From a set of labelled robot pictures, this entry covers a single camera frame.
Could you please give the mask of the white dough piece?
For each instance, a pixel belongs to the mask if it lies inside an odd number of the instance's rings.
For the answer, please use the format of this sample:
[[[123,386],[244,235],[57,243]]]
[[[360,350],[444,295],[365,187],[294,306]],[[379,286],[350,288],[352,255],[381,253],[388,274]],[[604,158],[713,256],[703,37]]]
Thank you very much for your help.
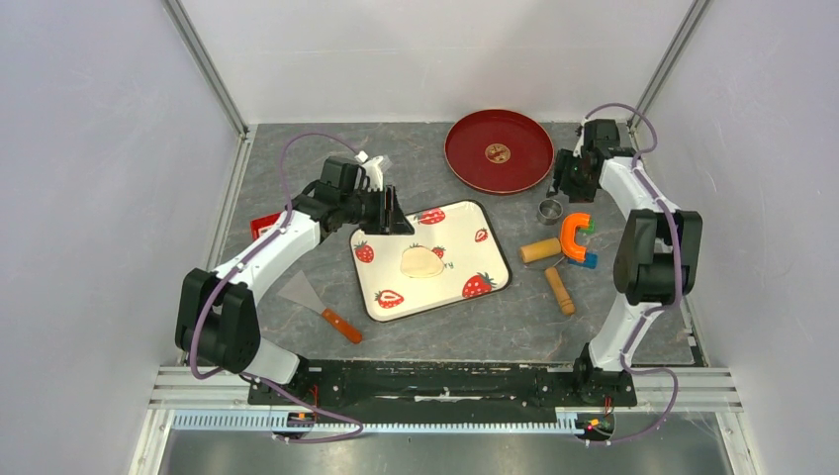
[[[432,250],[415,246],[405,250],[400,262],[400,271],[409,278],[431,278],[443,272],[445,265]]]

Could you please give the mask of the wooden dough roller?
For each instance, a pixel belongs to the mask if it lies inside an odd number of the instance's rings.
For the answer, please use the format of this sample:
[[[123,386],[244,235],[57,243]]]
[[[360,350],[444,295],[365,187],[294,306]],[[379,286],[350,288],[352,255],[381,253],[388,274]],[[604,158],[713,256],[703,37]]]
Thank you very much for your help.
[[[551,237],[519,248],[518,255],[525,266],[543,260],[551,263],[541,270],[563,315],[572,316],[576,312],[575,304],[568,292],[558,270],[558,265],[564,260],[565,254],[558,237]]]

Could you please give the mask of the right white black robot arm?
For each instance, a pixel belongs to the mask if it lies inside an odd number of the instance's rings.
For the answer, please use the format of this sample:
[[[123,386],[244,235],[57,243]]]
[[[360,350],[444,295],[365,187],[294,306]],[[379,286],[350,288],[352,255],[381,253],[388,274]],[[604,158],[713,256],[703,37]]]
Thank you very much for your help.
[[[637,157],[558,152],[551,194],[590,202],[603,190],[625,219],[612,265],[616,297],[598,334],[574,362],[571,388],[585,404],[628,390],[641,339],[696,281],[702,218],[665,197]]]

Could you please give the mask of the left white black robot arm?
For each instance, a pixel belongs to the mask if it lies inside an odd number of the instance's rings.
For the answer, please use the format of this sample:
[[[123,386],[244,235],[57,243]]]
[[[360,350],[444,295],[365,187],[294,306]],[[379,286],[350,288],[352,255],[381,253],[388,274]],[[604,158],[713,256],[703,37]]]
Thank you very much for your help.
[[[308,397],[311,379],[299,370],[303,356],[262,336],[256,307],[293,263],[344,225],[377,236],[415,232],[391,185],[377,191],[312,189],[295,197],[271,230],[236,257],[185,276],[175,343],[187,353],[195,378],[228,371],[272,381],[273,392],[288,404]]]

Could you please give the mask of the white strawberry tray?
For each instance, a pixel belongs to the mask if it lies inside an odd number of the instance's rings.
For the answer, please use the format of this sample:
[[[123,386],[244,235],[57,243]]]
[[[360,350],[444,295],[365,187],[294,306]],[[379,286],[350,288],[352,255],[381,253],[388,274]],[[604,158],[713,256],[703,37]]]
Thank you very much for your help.
[[[505,289],[512,271],[484,206],[462,200],[408,215],[409,236],[356,230],[350,250],[365,310],[389,323]]]

